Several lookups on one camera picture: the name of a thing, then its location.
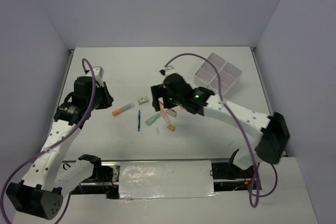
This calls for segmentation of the blue gel pen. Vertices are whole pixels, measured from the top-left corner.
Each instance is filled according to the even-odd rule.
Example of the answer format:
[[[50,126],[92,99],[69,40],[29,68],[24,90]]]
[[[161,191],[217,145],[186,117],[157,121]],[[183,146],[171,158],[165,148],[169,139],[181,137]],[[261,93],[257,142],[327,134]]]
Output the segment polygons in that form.
[[[141,131],[141,110],[138,109],[138,125],[137,125],[138,132]]]

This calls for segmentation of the clear plastic pen cap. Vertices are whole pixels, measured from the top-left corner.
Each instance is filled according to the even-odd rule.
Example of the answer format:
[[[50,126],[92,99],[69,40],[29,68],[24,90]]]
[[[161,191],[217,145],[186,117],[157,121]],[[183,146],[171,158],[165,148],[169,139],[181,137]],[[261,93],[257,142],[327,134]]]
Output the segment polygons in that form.
[[[157,135],[160,135],[160,129],[158,127],[155,128],[155,132]]]

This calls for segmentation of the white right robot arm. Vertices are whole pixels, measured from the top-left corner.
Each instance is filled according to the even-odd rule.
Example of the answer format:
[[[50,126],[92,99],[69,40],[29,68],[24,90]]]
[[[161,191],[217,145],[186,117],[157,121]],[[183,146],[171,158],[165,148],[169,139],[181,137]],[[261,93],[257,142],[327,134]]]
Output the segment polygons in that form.
[[[160,110],[182,106],[191,114],[219,120],[240,129],[246,140],[247,150],[234,151],[229,160],[228,171],[233,177],[242,176],[251,166],[265,162],[276,165],[290,139],[290,133],[282,114],[258,113],[243,106],[221,99],[221,96],[205,87],[192,88],[184,78],[173,73],[161,84],[151,87],[152,105]]]

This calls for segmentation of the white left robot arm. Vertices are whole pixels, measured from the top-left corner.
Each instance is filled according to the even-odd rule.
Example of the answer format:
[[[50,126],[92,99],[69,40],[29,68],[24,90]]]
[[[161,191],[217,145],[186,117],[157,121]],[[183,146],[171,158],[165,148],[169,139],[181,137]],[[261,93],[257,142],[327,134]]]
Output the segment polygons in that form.
[[[61,164],[75,138],[93,110],[112,106],[113,98],[99,76],[75,80],[73,92],[56,110],[49,136],[31,167],[18,183],[9,180],[2,191],[18,212],[52,220],[59,213],[64,197],[82,181],[98,181],[103,176],[101,159],[81,155],[63,173]]]

